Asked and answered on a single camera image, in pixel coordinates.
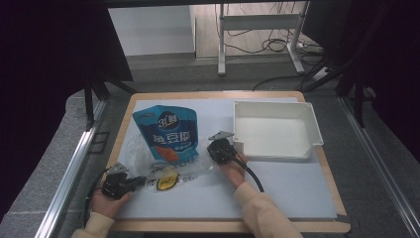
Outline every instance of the sleeve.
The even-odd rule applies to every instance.
[[[86,227],[75,230],[71,238],[105,238],[114,222],[115,220],[92,211]]]
[[[256,191],[248,182],[238,187],[235,198],[243,207],[244,222],[257,238],[302,237],[274,201],[266,193]]]

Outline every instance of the blue pouch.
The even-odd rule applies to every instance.
[[[197,114],[176,106],[153,106],[133,113],[133,119],[156,160],[188,161],[198,155]]]

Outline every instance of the white tray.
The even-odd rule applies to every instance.
[[[234,143],[250,160],[304,161],[324,144],[311,103],[236,101]]]

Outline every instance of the gray carpet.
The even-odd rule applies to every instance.
[[[140,63],[132,60],[135,81],[127,84],[141,92],[251,90],[265,79],[281,77],[260,85],[257,90],[291,90],[302,79],[293,77],[296,74],[288,58],[228,60],[227,75],[224,77],[217,75],[217,65],[213,60],[194,61],[185,66],[173,66],[162,61],[151,65],[141,67]],[[324,139],[324,151],[351,218],[352,231],[346,235],[305,233],[304,237],[410,237],[334,94],[336,83],[331,81],[304,95],[314,106]],[[111,98],[97,131],[99,136],[108,136],[107,143],[104,148],[103,144],[91,147],[52,237],[69,237],[81,227],[84,196],[94,178],[105,168],[111,153],[130,95],[111,84],[107,85]],[[367,131],[389,170],[413,207],[420,210],[419,164],[380,121],[368,102],[364,113]],[[83,94],[79,92],[67,100],[61,125],[36,171],[1,223],[0,237],[35,236],[84,126]],[[141,234],[111,232],[109,237],[141,237]],[[147,233],[144,237],[244,236]]]

